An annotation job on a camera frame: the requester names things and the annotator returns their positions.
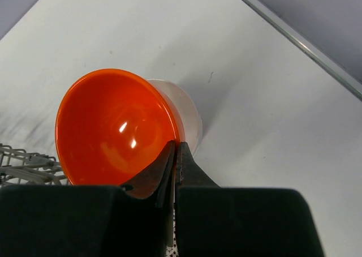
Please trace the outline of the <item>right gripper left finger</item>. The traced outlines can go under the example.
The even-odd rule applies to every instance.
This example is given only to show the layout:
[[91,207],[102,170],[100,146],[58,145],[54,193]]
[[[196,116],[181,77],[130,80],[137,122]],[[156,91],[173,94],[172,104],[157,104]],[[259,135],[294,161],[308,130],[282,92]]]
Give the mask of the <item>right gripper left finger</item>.
[[113,186],[1,187],[2,256],[165,256],[175,143]]

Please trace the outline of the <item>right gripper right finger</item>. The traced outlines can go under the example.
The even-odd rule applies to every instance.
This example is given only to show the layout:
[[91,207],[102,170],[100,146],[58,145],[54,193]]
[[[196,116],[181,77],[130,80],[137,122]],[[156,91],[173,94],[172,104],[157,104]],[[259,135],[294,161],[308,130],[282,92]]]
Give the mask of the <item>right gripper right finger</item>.
[[177,151],[175,236],[180,256],[323,256],[308,203],[294,189],[221,187]]

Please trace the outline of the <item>brown patterned bowl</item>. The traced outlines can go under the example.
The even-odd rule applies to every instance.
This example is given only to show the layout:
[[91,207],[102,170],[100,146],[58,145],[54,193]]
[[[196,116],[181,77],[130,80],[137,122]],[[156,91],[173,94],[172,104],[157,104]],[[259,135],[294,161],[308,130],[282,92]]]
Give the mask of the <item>brown patterned bowl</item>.
[[170,242],[167,243],[166,245],[166,257],[178,257],[178,247],[177,247],[177,243],[176,243],[176,232],[175,232],[175,226],[176,226],[176,221],[175,221],[175,209],[173,209],[173,232],[172,232],[172,240]]

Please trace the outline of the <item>orange bowl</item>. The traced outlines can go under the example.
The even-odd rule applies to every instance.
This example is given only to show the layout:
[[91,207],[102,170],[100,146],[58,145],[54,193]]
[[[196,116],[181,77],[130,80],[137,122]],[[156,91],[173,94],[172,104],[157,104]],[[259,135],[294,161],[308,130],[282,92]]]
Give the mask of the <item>orange bowl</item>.
[[55,122],[55,146],[73,185],[119,185],[185,140],[175,105],[129,71],[107,68],[77,80]]

